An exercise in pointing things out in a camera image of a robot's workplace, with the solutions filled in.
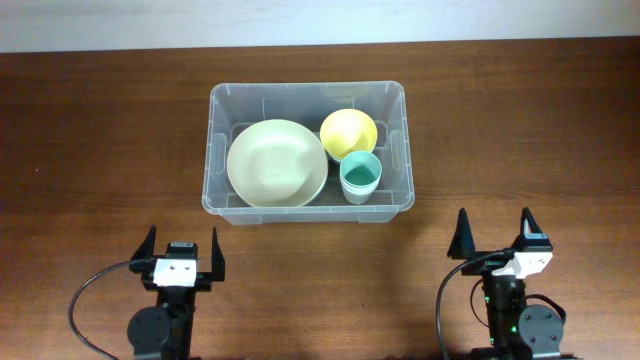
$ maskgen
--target plate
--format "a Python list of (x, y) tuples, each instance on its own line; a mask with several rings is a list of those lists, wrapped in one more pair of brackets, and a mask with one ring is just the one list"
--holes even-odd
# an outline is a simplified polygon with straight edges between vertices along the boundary
[(320, 140), (289, 120), (265, 120), (245, 129), (229, 149), (231, 186), (254, 207), (295, 207), (313, 200), (329, 164)]

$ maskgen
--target cup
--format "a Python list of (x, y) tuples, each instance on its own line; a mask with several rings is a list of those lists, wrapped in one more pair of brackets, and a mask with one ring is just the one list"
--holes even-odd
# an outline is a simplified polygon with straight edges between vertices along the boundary
[(378, 187), (382, 175), (382, 164), (377, 156), (368, 151), (354, 151), (340, 163), (340, 184), (347, 200), (360, 205), (369, 200)]

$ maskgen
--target yellow bowl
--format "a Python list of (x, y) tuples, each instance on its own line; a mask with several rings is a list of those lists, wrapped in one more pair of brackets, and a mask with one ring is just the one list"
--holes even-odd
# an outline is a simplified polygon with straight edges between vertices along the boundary
[(373, 151), (378, 129), (369, 115), (360, 110), (342, 109), (327, 118), (320, 127), (320, 141), (337, 161), (354, 151)]

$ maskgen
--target wooden table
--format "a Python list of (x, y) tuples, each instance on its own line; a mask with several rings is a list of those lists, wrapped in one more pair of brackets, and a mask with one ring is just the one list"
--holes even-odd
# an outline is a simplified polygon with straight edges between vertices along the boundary
[[(380, 225), (236, 227), (203, 210), (214, 85), (389, 79), (406, 90), (408, 212)], [(227, 280), (198, 295), (194, 355), (430, 357), (458, 209), (493, 250), (511, 244), (523, 206), (555, 247), (527, 285), (568, 311), (562, 349), (637, 358), (638, 38), (5, 54), (0, 91), (3, 359), (96, 358), (67, 324), (71, 295), (128, 259), (151, 224), (158, 252), (194, 241), (205, 260), (218, 227)], [(451, 351), (489, 346), (469, 308), (475, 280), (445, 293)], [(121, 270), (83, 294), (76, 318), (130, 358), (127, 323), (154, 302)]]

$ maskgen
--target plastic storage container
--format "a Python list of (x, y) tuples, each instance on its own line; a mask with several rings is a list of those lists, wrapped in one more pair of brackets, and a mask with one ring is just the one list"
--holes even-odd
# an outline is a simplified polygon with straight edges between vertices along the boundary
[[(378, 142), (373, 153), (382, 177), (371, 198), (352, 205), (342, 194), (339, 165), (329, 162), (320, 195), (302, 207), (254, 208), (235, 193), (227, 176), (234, 139), (252, 124), (286, 119), (318, 134), (322, 121), (340, 109), (358, 109), (374, 119)], [(271, 222), (389, 222), (415, 201), (404, 89), (394, 81), (300, 84), (219, 84), (211, 92), (202, 205), (233, 225)]]

